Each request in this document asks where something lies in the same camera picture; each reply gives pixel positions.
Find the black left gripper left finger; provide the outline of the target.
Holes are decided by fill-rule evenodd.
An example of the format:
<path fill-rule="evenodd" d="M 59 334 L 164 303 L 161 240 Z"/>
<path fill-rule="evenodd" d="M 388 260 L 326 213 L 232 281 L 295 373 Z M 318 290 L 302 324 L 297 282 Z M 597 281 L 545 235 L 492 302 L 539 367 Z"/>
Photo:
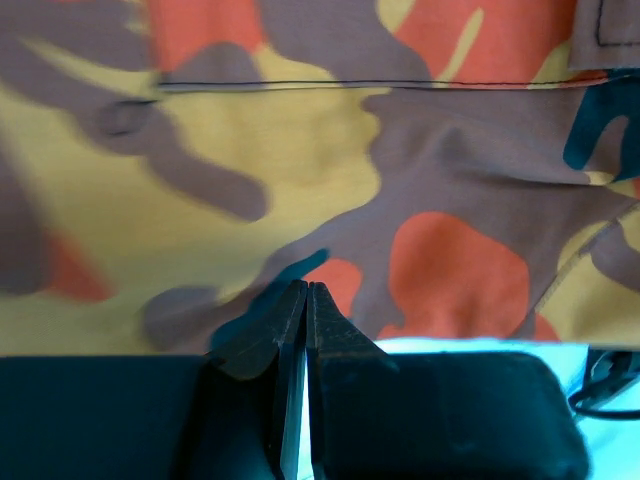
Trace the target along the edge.
<path fill-rule="evenodd" d="M 293 479 L 307 296 L 204 355 L 1 361 L 5 479 Z"/>

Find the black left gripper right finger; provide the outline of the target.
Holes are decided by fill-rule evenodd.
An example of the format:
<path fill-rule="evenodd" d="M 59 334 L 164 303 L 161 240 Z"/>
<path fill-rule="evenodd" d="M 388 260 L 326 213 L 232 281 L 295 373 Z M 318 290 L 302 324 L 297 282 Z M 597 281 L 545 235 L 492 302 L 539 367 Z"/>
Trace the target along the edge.
<path fill-rule="evenodd" d="M 309 287 L 311 462 L 318 479 L 585 479 L 561 386 L 517 351 L 391 355 Z"/>

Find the orange camouflage trousers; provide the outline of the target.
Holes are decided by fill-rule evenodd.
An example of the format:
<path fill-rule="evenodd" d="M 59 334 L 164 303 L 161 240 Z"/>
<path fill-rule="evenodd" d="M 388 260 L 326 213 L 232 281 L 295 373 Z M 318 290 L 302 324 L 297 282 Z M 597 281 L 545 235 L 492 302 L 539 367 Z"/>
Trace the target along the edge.
<path fill-rule="evenodd" d="M 635 1 L 5 1 L 1 352 L 639 343 Z"/>

